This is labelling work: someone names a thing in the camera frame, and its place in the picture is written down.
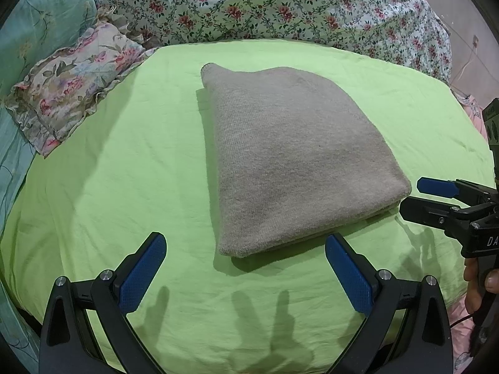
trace human hand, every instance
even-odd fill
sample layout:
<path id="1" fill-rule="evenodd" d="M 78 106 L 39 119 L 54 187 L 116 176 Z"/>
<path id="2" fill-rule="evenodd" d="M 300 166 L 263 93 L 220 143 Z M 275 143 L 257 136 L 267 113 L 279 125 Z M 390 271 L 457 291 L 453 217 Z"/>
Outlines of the human hand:
<path id="1" fill-rule="evenodd" d="M 463 278 L 468 282 L 465 306 L 469 314 L 477 311 L 482 304 L 482 296 L 478 291 L 478 260 L 465 259 Z M 493 294 L 499 294 L 499 269 L 492 270 L 485 279 L 485 289 Z"/>

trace blue rubber pad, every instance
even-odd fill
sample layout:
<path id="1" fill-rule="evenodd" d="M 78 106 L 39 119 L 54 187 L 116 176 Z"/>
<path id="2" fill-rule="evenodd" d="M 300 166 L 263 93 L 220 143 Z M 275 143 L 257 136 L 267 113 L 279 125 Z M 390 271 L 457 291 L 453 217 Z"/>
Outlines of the blue rubber pad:
<path id="1" fill-rule="evenodd" d="M 418 191 L 423 194 L 436 195 L 443 198 L 454 198 L 459 194 L 459 188 L 453 181 L 435 180 L 433 178 L 420 178 L 418 180 Z"/>
<path id="2" fill-rule="evenodd" d="M 118 305 L 123 314 L 137 310 L 165 256 L 166 240 L 158 234 L 121 285 Z"/>
<path id="3" fill-rule="evenodd" d="M 334 235 L 326 239 L 326 258 L 355 311 L 368 316 L 374 303 L 371 286 Z"/>

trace floral pillow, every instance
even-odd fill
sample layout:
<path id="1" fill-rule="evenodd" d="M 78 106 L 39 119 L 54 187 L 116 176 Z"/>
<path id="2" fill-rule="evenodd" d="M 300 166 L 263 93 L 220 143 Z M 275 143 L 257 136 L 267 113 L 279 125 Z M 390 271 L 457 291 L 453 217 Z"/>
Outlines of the floral pillow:
<path id="1" fill-rule="evenodd" d="M 107 92 L 153 54 L 126 36 L 122 19 L 101 12 L 75 46 L 38 62 L 12 88 L 6 107 L 41 155 L 66 140 Z"/>

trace mattress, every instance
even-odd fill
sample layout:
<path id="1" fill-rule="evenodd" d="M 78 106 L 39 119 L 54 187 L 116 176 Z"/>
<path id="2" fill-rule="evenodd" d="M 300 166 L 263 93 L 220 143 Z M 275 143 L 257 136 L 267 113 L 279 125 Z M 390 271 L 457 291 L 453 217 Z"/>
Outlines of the mattress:
<path id="1" fill-rule="evenodd" d="M 239 71 L 288 66 L 333 80 L 380 130 L 414 193 L 421 176 L 493 185 L 492 156 L 448 87 L 409 68 L 304 42 L 247 40 L 159 49 L 47 159 L 37 156 L 0 241 L 12 299 L 40 321 L 53 281 L 115 268 L 151 231 L 168 254 L 128 316 L 168 373 L 315 373 L 363 317 L 324 256 L 324 238 L 246 259 L 216 253 L 216 161 L 209 62 Z M 395 211 L 339 231 L 376 268 L 465 291 L 460 245 Z M 96 337 L 119 366 L 95 315 Z"/>

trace gray blanket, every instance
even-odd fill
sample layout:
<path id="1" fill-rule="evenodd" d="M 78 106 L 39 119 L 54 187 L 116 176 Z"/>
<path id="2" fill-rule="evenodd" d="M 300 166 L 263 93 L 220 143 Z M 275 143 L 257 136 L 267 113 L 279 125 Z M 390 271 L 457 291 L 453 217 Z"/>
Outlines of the gray blanket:
<path id="1" fill-rule="evenodd" d="M 334 82 L 201 70 L 214 117 L 223 255 L 245 257 L 396 206 L 411 191 L 380 132 Z"/>

